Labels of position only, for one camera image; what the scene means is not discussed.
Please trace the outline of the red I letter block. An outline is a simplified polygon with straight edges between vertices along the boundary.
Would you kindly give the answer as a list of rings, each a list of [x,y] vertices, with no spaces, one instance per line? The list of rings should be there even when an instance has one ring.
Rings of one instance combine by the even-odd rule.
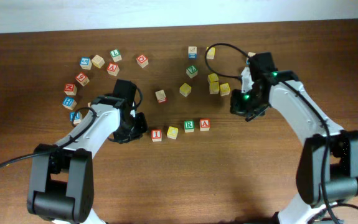
[[[151,139],[153,142],[162,141],[162,131],[160,129],[154,129],[151,131]]]

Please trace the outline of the yellow C letter block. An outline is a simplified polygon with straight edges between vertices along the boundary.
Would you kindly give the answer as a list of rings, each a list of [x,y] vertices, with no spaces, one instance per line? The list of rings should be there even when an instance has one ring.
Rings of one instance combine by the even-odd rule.
[[[167,137],[169,139],[177,139],[178,133],[179,133],[178,128],[170,126],[168,127]]]

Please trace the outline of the green R letter block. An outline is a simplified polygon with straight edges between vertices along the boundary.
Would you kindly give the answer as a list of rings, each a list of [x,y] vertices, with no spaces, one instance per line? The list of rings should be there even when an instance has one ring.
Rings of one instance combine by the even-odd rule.
[[[194,132],[195,130],[195,125],[194,125],[194,121],[193,120],[186,120],[184,121],[184,131],[186,133],[191,133]]]

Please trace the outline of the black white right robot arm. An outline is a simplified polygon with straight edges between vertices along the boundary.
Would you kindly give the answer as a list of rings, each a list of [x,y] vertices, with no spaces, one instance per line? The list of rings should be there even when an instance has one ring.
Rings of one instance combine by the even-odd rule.
[[[232,91],[230,112],[249,122],[274,108],[303,147],[298,192],[270,223],[323,222],[325,213],[357,197],[358,131],[346,131],[331,120],[293,71],[276,68],[269,52],[249,56],[240,78],[242,87]]]

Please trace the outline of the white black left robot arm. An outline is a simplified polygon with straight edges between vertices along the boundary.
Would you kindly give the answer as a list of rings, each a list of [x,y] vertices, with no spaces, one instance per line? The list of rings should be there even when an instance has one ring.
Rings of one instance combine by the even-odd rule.
[[[93,158],[106,140],[124,144],[148,130],[134,101],[138,93],[133,82],[118,79],[113,92],[96,97],[69,134],[53,145],[36,147],[29,213],[53,223],[103,223],[93,208]]]

